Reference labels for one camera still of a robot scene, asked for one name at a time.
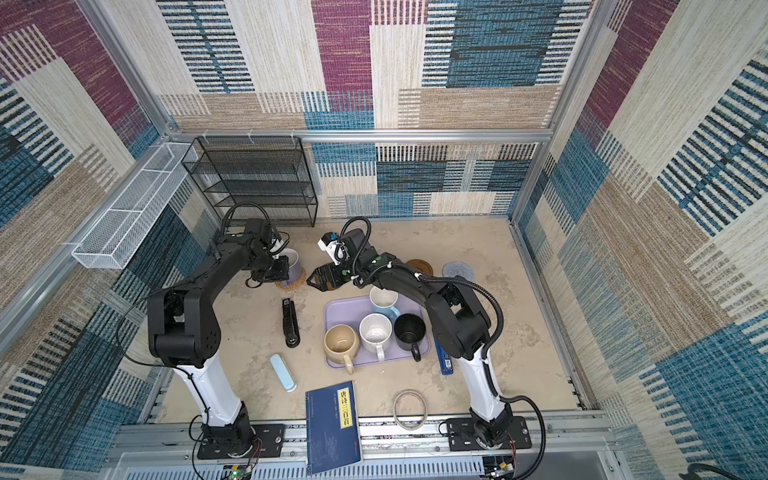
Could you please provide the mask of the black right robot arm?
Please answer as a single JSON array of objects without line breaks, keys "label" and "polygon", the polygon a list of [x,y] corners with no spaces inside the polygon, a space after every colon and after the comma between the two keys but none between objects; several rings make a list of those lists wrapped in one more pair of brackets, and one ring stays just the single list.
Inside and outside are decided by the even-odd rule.
[{"label": "black right robot arm", "polygon": [[418,272],[389,252],[370,244],[368,218],[349,219],[339,233],[327,232],[318,247],[331,258],[316,268],[307,284],[325,292],[350,282],[394,291],[423,307],[440,346],[458,361],[470,394],[474,438],[485,449],[495,449],[509,438],[511,405],[525,402],[535,412],[540,442],[533,463],[505,479],[527,479],[538,469],[546,450],[546,426],[539,407],[525,395],[505,397],[491,362],[490,348],[499,340],[504,315],[499,302],[484,287],[460,276],[435,277]]}]

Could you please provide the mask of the brown round coaster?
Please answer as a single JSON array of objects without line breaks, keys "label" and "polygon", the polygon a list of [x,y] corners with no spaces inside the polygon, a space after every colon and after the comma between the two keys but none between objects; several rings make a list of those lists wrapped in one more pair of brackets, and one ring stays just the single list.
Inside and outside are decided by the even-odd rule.
[{"label": "brown round coaster", "polygon": [[433,267],[430,263],[423,259],[411,259],[406,262],[406,265],[419,273],[431,276],[434,273]]}]

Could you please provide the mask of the light blue mug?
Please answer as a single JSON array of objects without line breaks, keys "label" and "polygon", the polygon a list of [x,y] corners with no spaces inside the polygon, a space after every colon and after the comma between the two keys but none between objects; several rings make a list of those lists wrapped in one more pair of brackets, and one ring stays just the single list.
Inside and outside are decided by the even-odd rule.
[{"label": "light blue mug", "polygon": [[386,290],[373,286],[369,292],[369,300],[375,313],[384,315],[391,322],[394,322],[400,315],[396,304],[399,294],[395,291]]}]

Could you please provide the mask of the lilac white mug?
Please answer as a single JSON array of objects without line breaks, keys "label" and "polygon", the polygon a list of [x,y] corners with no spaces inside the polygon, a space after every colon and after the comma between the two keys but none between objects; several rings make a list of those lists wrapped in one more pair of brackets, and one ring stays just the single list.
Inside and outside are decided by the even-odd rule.
[{"label": "lilac white mug", "polygon": [[288,259],[288,279],[282,282],[282,285],[284,287],[289,287],[294,285],[296,282],[299,281],[303,268],[300,264],[300,256],[299,253],[291,248],[286,248],[281,252],[282,256],[286,256]]}]

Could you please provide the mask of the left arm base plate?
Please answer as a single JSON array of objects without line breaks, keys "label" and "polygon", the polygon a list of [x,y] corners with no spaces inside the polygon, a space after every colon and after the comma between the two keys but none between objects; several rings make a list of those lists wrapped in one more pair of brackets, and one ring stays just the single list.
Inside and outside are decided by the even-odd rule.
[{"label": "left arm base plate", "polygon": [[251,442],[204,437],[199,443],[196,460],[246,461],[260,458],[277,458],[283,448],[285,425],[280,423],[251,424]]}]

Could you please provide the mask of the grey woven round coaster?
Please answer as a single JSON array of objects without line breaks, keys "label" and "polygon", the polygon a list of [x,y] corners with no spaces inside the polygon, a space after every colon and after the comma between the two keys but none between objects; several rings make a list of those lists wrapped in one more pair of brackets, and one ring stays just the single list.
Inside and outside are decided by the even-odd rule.
[{"label": "grey woven round coaster", "polygon": [[475,280],[475,274],[473,268],[461,261],[448,262],[442,269],[443,277],[460,277],[468,281]]}]

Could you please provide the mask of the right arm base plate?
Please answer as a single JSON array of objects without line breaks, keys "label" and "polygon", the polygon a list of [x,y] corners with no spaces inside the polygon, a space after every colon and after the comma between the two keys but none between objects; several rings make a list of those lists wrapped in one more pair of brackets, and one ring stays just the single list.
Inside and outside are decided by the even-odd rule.
[{"label": "right arm base plate", "polygon": [[522,416],[514,416],[501,435],[500,442],[494,446],[483,444],[476,436],[474,422],[471,418],[454,417],[444,422],[447,428],[446,437],[449,449],[454,451],[471,450],[511,450],[512,447],[527,450],[533,447],[530,430],[526,419]]}]

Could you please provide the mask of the woven rattan coaster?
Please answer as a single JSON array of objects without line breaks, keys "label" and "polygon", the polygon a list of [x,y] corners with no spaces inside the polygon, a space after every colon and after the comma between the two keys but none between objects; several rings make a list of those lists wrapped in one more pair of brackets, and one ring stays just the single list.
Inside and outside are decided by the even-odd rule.
[{"label": "woven rattan coaster", "polygon": [[301,271],[300,276],[294,281],[294,282],[277,282],[275,286],[283,291],[295,291],[299,288],[301,288],[305,283],[307,279],[306,270],[303,269]]}]

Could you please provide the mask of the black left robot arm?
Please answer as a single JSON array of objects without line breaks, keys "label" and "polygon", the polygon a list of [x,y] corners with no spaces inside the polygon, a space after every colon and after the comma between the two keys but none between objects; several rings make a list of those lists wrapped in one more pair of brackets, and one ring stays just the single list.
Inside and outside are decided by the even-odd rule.
[{"label": "black left robot arm", "polygon": [[174,370],[196,400],[202,440],[233,456],[251,449],[255,433],[244,402],[232,390],[220,362],[222,332],[214,302],[241,271],[248,288],[289,278],[287,246],[266,209],[255,202],[230,207],[214,239],[213,253],[191,275],[147,297],[148,348]]}]

